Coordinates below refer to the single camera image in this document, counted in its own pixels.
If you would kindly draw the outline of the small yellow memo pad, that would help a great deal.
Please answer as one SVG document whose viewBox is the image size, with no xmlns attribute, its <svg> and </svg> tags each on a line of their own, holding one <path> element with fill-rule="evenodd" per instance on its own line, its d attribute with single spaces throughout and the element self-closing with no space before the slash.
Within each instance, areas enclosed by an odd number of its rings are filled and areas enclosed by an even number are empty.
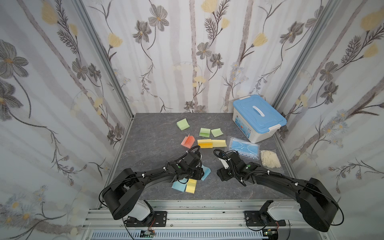
<svg viewBox="0 0 384 240">
<path fill-rule="evenodd" d="M 196 191 L 197 180 L 189 179 L 186 186 L 186 193 L 194 194 Z"/>
</svg>

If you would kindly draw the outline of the large yellow memo pad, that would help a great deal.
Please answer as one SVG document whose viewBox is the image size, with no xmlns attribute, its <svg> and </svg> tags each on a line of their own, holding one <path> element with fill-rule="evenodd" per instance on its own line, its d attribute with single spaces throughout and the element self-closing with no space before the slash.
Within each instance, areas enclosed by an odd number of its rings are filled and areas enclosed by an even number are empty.
<svg viewBox="0 0 384 240">
<path fill-rule="evenodd" d="M 200 146 L 200 148 L 202 149 L 212 149 L 213 148 L 213 141 L 211 139 L 202 139 L 202 140 L 198 140 L 198 145 Z"/>
</svg>

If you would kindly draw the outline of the torn yellow memo page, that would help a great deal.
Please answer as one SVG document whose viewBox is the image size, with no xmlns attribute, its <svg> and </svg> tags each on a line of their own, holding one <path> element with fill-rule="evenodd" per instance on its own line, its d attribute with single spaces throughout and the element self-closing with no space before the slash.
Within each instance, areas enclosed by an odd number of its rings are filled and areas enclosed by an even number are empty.
<svg viewBox="0 0 384 240">
<path fill-rule="evenodd" d="M 226 140 L 212 140 L 213 148 L 224 148 L 227 147 Z"/>
</svg>

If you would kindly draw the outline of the torn green memo page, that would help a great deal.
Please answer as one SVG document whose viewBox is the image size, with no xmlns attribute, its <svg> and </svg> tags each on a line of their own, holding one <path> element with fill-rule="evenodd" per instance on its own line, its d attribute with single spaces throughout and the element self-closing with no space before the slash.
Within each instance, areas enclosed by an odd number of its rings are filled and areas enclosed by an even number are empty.
<svg viewBox="0 0 384 240">
<path fill-rule="evenodd" d="M 211 130 L 211 133 L 212 133 L 212 135 L 213 135 L 215 138 L 217 138 L 217 137 L 219 137 L 219 136 L 222 136 L 222 135 L 224 134 L 220 128 L 212 129 L 212 130 Z"/>
</svg>

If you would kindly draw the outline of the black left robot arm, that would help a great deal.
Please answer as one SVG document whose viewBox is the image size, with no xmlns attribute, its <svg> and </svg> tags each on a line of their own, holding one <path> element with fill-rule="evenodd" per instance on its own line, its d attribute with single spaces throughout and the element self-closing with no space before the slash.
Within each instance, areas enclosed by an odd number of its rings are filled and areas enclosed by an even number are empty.
<svg viewBox="0 0 384 240">
<path fill-rule="evenodd" d="M 190 163 L 184 160 L 172 161 L 162 168 L 144 172 L 134 172 L 128 168 L 101 191 L 101 197 L 114 220 L 129 217 L 147 222 L 154 210 L 148 202 L 140 200 L 146 188 L 163 182 L 200 181 L 204 177 L 205 170 L 199 160 Z"/>
</svg>

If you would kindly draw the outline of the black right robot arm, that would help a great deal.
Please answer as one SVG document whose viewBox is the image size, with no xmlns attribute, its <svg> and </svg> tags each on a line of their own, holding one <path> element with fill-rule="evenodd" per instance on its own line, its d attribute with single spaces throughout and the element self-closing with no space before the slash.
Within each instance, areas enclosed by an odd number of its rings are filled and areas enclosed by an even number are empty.
<svg viewBox="0 0 384 240">
<path fill-rule="evenodd" d="M 339 210 L 329 191 L 314 178 L 305 181 L 287 177 L 255 163 L 222 167 L 217 175 L 222 182 L 236 179 L 243 186 L 246 182 L 263 185 L 296 200 L 304 221 L 320 232 L 330 229 Z"/>
</svg>

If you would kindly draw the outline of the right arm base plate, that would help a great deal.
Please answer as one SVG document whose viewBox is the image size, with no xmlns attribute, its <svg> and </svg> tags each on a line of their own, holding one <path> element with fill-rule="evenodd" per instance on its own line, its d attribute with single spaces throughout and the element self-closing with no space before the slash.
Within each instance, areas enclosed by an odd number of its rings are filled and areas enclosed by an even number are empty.
<svg viewBox="0 0 384 240">
<path fill-rule="evenodd" d="M 244 211 L 246 225 L 248 227 L 285 227 L 285 220 L 275 220 L 267 212 Z"/>
</svg>

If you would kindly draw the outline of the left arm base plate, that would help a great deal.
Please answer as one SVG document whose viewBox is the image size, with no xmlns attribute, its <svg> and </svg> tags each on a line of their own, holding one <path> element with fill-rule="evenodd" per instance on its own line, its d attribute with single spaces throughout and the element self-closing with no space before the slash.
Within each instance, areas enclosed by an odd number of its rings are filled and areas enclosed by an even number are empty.
<svg viewBox="0 0 384 240">
<path fill-rule="evenodd" d="M 135 228 L 165 227 L 166 223 L 167 211 L 154 211 L 141 221 L 133 217 L 128 217 L 124 220 L 124 225 L 126 227 Z"/>
</svg>

